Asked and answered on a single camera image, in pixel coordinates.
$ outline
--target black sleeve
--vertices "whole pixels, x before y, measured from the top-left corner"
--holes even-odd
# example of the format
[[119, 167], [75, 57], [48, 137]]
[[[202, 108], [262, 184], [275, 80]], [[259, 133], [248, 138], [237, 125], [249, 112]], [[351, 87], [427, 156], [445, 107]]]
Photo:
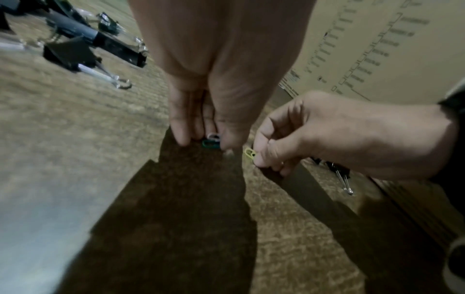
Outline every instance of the black sleeve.
[[459, 118], [459, 136], [447, 165], [431, 181], [443, 188], [450, 203], [465, 216], [465, 91], [456, 92], [439, 102]]

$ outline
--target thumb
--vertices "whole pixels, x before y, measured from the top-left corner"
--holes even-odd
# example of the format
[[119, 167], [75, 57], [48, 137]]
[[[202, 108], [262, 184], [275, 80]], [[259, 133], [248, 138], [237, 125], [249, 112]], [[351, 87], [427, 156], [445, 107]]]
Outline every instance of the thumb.
[[221, 149], [234, 149], [242, 147], [247, 142], [250, 127], [246, 128], [226, 128], [221, 134]]
[[301, 127], [287, 137], [269, 143], [265, 149], [257, 153], [253, 163], [259, 168], [269, 168], [299, 157], [301, 155], [302, 135], [303, 128]]

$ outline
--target cardboard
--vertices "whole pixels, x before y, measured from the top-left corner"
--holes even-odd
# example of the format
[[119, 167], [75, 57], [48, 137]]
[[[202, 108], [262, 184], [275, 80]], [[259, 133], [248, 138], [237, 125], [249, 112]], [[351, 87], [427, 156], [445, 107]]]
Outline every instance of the cardboard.
[[[323, 90], [381, 103], [436, 103], [465, 77], [464, 14], [461, 0], [318, 0], [280, 86], [292, 97]], [[378, 184], [444, 248], [465, 234], [441, 189]]]

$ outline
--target hand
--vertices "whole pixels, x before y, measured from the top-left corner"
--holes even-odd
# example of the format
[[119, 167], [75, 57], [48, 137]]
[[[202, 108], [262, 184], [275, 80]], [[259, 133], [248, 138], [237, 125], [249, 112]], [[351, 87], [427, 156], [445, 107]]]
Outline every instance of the hand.
[[286, 176], [313, 156], [373, 178], [427, 179], [445, 166], [457, 135], [457, 118], [439, 105], [382, 105], [309, 92], [265, 119], [254, 163]]
[[294, 63], [314, 1], [131, 0], [167, 74], [170, 124], [180, 145], [208, 133], [242, 146]]

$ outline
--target wooden table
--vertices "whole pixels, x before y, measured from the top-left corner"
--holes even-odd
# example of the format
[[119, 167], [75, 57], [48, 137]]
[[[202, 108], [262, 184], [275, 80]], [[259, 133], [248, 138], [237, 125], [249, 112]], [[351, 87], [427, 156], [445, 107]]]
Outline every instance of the wooden table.
[[[72, 3], [139, 32], [124, 1]], [[325, 167], [282, 180], [241, 152], [180, 148], [153, 61], [96, 53], [134, 87], [0, 52], [0, 293], [448, 293], [441, 250], [368, 179], [349, 197]]]

